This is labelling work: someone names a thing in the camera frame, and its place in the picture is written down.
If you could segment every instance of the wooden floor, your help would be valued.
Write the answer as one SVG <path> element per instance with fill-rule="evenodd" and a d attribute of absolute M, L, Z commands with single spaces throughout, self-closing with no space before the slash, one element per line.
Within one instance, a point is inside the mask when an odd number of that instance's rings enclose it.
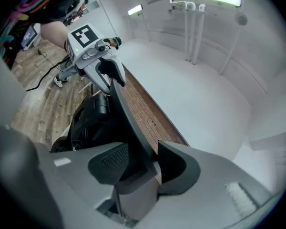
<path fill-rule="evenodd" d="M 45 40 L 41 41 L 40 50 L 46 52 L 46 57 L 54 64 L 66 55 L 64 50 Z M 31 48 L 18 54 L 12 72 L 22 86 L 29 89 L 38 84 L 50 67 L 52 64 L 37 53 L 37 48 Z M 58 73 L 59 70 L 52 70 L 37 90 L 27 93 L 11 124 L 34 142 L 45 144 L 48 149 L 70 124 L 73 113 L 83 99 L 90 95 L 89 88 L 78 94 L 89 82 L 87 78 L 81 81 L 78 75 L 72 77 L 70 82 L 63 83 L 62 88 L 58 88 L 53 82 Z M 123 96 L 155 152 L 158 140 L 185 144 L 158 106 L 127 70 L 126 78 L 126 86 L 121 87 Z"/>

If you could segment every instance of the sneaker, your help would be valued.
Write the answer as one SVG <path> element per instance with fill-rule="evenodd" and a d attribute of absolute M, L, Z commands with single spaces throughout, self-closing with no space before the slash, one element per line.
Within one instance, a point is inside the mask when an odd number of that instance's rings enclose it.
<path fill-rule="evenodd" d="M 69 80 L 69 78 L 67 77 L 67 78 L 65 78 L 65 79 L 63 79 L 63 80 L 61 80 L 62 82 L 69 82 L 70 80 Z"/>
<path fill-rule="evenodd" d="M 56 84 L 59 88 L 62 88 L 61 80 L 60 80 L 60 79 L 58 79 L 58 77 L 57 77 L 57 76 L 54 78 L 54 82 L 55 82 L 55 84 Z"/>

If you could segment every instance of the person's leg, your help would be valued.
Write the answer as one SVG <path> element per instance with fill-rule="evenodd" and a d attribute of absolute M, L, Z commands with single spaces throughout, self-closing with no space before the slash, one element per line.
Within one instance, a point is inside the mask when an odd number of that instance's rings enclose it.
<path fill-rule="evenodd" d="M 56 46 L 65 49 L 65 42 L 68 38 L 69 30 L 61 21 L 55 21 L 41 25 L 41 36 Z"/>
<path fill-rule="evenodd" d="M 77 71 L 76 71 L 75 67 L 72 66 L 70 69 L 60 73 L 59 75 L 57 75 L 54 78 L 54 82 L 58 87 L 62 87 L 62 83 L 61 83 L 62 81 L 68 82 L 69 81 L 68 77 L 76 75 L 76 74 L 77 74 Z"/>

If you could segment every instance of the white wall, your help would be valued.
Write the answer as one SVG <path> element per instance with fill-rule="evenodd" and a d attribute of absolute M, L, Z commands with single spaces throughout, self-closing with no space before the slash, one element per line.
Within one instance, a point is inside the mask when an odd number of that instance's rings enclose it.
<path fill-rule="evenodd" d="M 271 150 L 276 161 L 276 188 L 286 188 L 286 147 Z"/>
<path fill-rule="evenodd" d="M 277 192 L 276 165 L 270 150 L 254 151 L 246 137 L 233 162 L 272 194 Z"/>
<path fill-rule="evenodd" d="M 104 35 L 105 38 L 116 37 L 116 34 L 109 22 L 103 7 L 98 7 L 91 12 L 82 16 L 79 20 L 75 21 L 68 26 L 71 31 L 85 23 L 90 23 Z"/>
<path fill-rule="evenodd" d="M 133 38 L 125 0 L 100 0 L 116 36 L 123 42 Z"/>
<path fill-rule="evenodd" d="M 286 132 L 286 69 L 270 84 L 269 94 L 252 104 L 250 141 Z"/>
<path fill-rule="evenodd" d="M 133 38 L 125 0 L 97 0 L 100 7 L 85 14 L 68 28 L 73 30 L 84 23 L 91 23 L 106 38 L 120 37 L 122 42 Z"/>
<path fill-rule="evenodd" d="M 248 16 L 248 24 L 240 33 L 223 76 L 252 104 L 266 95 L 268 84 L 286 69 L 286 25 L 268 0 L 242 1 L 241 9 Z M 128 0 L 128 3 L 129 6 L 143 4 L 152 41 L 183 50 L 182 14 L 172 15 L 169 20 L 155 20 L 154 7 L 146 5 L 144 0 Z M 207 5 L 206 12 L 198 59 L 219 71 L 238 29 L 234 20 L 236 8 Z M 132 20 L 132 26 L 137 38 L 148 39 L 143 20 Z"/>

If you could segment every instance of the black cable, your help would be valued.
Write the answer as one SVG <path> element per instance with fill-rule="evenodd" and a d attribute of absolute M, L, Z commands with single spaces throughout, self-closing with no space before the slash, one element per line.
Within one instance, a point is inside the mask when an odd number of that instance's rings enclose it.
<path fill-rule="evenodd" d="M 31 89 L 27 90 L 27 92 L 37 89 L 37 88 L 40 86 L 41 81 L 50 73 L 51 70 L 53 70 L 53 69 L 54 69 L 56 66 L 58 66 L 59 64 L 65 63 L 65 62 L 68 61 L 68 60 L 69 60 L 69 58 L 66 58 L 65 60 L 60 61 L 60 62 L 58 62 L 56 65 L 54 65 L 53 67 L 51 67 L 51 68 L 48 70 L 48 72 L 46 72 L 46 74 L 40 79 L 38 85 L 37 85 L 36 87 L 34 87 L 34 88 L 31 88 Z"/>
<path fill-rule="evenodd" d="M 41 55 L 42 55 L 47 61 L 50 61 L 51 64 L 54 66 L 53 62 L 46 57 L 46 56 L 47 56 L 47 53 L 46 53 L 46 52 L 43 52 Z M 63 72 L 58 66 L 56 66 L 56 69 L 58 69 L 60 72 Z"/>

